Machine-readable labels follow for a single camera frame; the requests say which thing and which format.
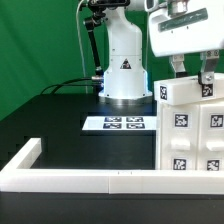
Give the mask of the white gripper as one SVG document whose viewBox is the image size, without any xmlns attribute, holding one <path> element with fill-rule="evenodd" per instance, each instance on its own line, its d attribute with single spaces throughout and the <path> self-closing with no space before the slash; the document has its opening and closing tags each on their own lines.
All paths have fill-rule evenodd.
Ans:
<svg viewBox="0 0 224 224">
<path fill-rule="evenodd" d="M 186 76 L 183 54 L 202 52 L 198 82 L 212 84 L 218 50 L 224 49 L 224 3 L 189 3 L 186 13 L 173 18 L 159 9 L 149 16 L 149 35 L 154 55 L 170 56 L 175 78 Z"/>
</svg>

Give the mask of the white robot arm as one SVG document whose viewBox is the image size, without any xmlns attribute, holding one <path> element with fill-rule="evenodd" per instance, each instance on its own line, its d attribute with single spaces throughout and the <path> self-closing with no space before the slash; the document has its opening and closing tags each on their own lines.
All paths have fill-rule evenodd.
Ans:
<svg viewBox="0 0 224 224">
<path fill-rule="evenodd" d="M 109 0 L 104 6 L 109 38 L 109 67 L 99 96 L 108 100 L 150 98 L 142 66 L 142 32 L 125 11 L 145 11 L 155 56 L 173 59 L 199 52 L 200 85 L 214 83 L 218 51 L 224 49 L 224 0 Z"/>
</svg>

